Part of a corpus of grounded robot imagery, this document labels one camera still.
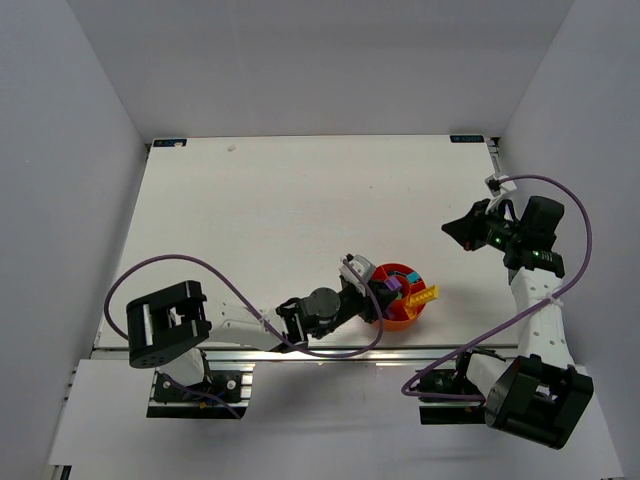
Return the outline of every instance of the white table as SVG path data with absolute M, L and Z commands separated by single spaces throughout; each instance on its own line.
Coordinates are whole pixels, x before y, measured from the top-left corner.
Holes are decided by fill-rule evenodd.
M 320 286 L 339 289 L 340 257 L 360 253 L 440 285 L 418 323 L 385 334 L 381 346 L 461 345 L 515 313 L 500 252 L 464 252 L 440 230 L 489 195 L 483 180 L 493 171 L 485 144 L 447 136 L 190 138 L 155 147 L 119 271 L 153 255 L 193 255 L 266 308 Z M 186 279 L 202 282 L 209 298 L 235 301 L 200 267 L 163 262 L 116 293 L 117 323 L 126 329 L 129 301 Z M 374 336 L 353 319 L 312 345 L 365 345 Z M 509 330 L 487 342 L 515 343 Z M 103 322 L 97 346 L 126 342 Z

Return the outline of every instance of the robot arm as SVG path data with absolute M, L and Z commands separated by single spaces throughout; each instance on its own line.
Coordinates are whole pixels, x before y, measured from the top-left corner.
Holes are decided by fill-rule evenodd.
M 347 260 L 367 282 L 382 311 L 386 310 L 400 286 L 372 280 L 376 267 L 360 255 L 348 255 Z M 207 300 L 200 283 L 193 280 L 145 295 L 126 307 L 129 364 L 158 368 L 187 387 L 207 388 L 210 372 L 195 348 L 206 340 L 284 353 L 289 347 L 264 322 L 290 343 L 306 346 L 309 336 L 323 338 L 354 316 L 367 323 L 377 320 L 371 298 L 344 265 L 340 280 L 340 292 L 318 288 L 308 297 L 291 298 L 277 308 L 261 311 L 260 319 L 244 307 Z
M 482 422 L 559 449 L 593 395 L 591 378 L 576 371 L 567 348 L 561 304 L 551 297 L 564 276 L 562 257 L 551 251 L 564 207 L 548 198 L 531 197 L 518 220 L 505 199 L 512 189 L 499 191 L 495 179 L 487 183 L 501 201 L 476 202 L 465 217 L 443 225 L 443 231 L 465 250 L 491 245 L 505 253 L 503 262 L 518 311 L 544 298 L 552 301 L 518 324 L 518 357 L 513 362 L 474 348 L 458 357 L 455 371 L 436 370 L 421 379 L 420 392 L 480 394 L 486 400 L 481 407 L 463 406 L 456 415 L 442 409 L 423 413 L 421 407 L 421 418 L 427 424 L 449 423 L 442 421 L 443 416 L 454 418 L 451 423 Z

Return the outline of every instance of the yellow block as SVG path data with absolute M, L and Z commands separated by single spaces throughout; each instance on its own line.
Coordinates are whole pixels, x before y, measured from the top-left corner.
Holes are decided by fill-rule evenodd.
M 407 298 L 406 308 L 416 308 L 420 305 L 424 305 L 425 303 L 429 303 L 438 298 L 438 295 L 440 295 L 440 288 L 438 285 L 427 287 L 425 290 L 414 293 Z

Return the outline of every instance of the black label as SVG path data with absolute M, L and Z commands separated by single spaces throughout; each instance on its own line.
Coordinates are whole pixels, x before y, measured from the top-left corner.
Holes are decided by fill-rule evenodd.
M 154 147 L 185 147 L 186 145 L 186 138 L 167 138 L 153 141 Z
M 482 135 L 449 135 L 451 143 L 484 143 Z

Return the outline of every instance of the white panel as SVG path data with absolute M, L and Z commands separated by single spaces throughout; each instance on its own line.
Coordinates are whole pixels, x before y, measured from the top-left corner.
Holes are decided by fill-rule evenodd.
M 145 158 L 64 0 L 0 2 L 0 144 L 0 476 L 32 480 L 91 351 Z
M 448 137 L 189 139 L 153 148 L 120 272 L 153 255 L 194 255 L 258 308 L 273 308 L 317 287 L 339 290 L 340 257 L 360 253 L 440 285 L 418 323 L 381 345 L 461 345 L 515 314 L 500 252 L 465 252 L 440 230 L 489 195 L 491 173 L 484 144 Z M 131 300 L 188 279 L 202 281 L 212 300 L 238 303 L 201 267 L 164 262 L 123 284 L 113 299 L 117 322 L 126 329 Z M 313 344 L 367 345 L 375 333 L 355 318 Z M 516 332 L 488 343 L 515 345 Z M 126 343 L 105 325 L 99 345 Z
M 593 261 L 564 308 L 574 358 L 593 374 L 620 460 L 640 478 L 637 350 L 640 3 L 577 1 L 503 139 L 507 170 L 551 175 L 585 202 Z M 520 182 L 524 192 L 550 188 Z M 584 227 L 575 207 L 557 251 L 571 275 L 582 261 Z
M 240 422 L 145 418 L 150 372 L 84 361 L 51 462 L 73 480 L 562 478 L 621 475 L 594 399 L 561 451 L 474 426 L 421 426 L 410 367 L 260 364 Z
M 571 0 L 70 0 L 148 141 L 502 133 Z

